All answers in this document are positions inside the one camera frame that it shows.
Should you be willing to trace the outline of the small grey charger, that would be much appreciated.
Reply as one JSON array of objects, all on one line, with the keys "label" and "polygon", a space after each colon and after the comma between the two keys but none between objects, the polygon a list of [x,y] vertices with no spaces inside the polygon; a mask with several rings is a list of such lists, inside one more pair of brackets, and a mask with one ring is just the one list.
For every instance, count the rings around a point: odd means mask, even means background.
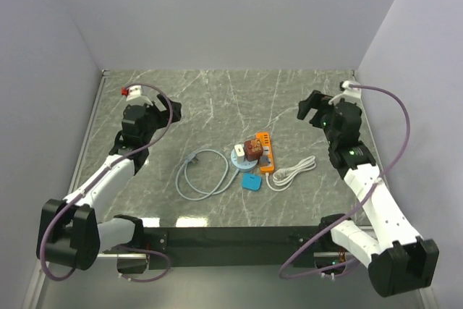
[{"label": "small grey charger", "polygon": [[260,157],[260,162],[262,165],[267,166],[271,164],[271,160],[269,159],[268,156],[261,156]]}]

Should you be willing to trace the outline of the red cube socket adapter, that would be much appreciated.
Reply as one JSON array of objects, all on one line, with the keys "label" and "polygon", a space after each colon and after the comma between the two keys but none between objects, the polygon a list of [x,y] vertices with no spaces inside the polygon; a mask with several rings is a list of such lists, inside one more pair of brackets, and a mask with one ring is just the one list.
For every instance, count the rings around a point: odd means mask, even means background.
[{"label": "red cube socket adapter", "polygon": [[247,161],[258,161],[263,155],[263,146],[258,138],[246,140],[243,145],[245,158]]}]

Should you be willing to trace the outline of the white square plug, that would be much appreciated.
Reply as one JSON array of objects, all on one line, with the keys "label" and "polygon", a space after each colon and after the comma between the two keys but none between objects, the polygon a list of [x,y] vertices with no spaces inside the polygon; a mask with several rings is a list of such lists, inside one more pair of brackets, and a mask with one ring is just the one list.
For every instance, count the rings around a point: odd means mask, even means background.
[{"label": "white square plug", "polygon": [[245,150],[244,150],[243,144],[236,144],[234,146],[234,153],[235,153],[236,162],[238,164],[243,164],[245,161]]}]

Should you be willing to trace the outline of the round light blue power strip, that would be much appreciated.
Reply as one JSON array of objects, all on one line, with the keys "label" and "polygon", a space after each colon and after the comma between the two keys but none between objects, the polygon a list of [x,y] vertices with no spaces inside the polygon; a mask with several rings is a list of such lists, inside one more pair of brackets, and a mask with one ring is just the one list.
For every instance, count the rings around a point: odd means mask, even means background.
[{"label": "round light blue power strip", "polygon": [[257,165],[258,160],[248,161],[245,157],[243,145],[236,144],[231,151],[230,159],[239,172],[251,172]]}]

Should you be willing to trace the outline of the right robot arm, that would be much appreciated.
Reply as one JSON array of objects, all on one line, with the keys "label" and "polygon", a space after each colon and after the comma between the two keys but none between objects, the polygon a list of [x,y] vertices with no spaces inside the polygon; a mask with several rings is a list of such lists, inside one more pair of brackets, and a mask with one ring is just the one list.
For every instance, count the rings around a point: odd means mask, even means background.
[{"label": "right robot arm", "polygon": [[332,97],[314,90],[298,107],[300,120],[315,111],[310,124],[323,131],[332,166],[359,202],[353,212],[362,209],[375,233],[371,237],[351,220],[352,213],[346,213],[330,218],[301,248],[306,250],[316,241],[325,250],[344,248],[366,267],[381,297],[429,287],[438,246],[432,239],[423,239],[408,222],[371,151],[361,141],[360,91],[345,90]]}]

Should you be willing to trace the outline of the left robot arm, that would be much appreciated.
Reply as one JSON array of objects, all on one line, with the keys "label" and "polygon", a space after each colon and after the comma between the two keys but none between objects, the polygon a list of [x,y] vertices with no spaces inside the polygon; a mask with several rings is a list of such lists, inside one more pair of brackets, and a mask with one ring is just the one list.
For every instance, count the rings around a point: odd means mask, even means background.
[{"label": "left robot arm", "polygon": [[123,247],[134,253],[147,245],[143,221],[123,214],[108,222],[101,216],[108,204],[142,169],[156,131],[165,133],[182,118],[182,105],[158,94],[153,101],[131,101],[122,115],[120,131],[101,167],[74,192],[48,200],[41,211],[36,255],[41,267],[54,263],[74,271],[87,270],[99,253]]}]

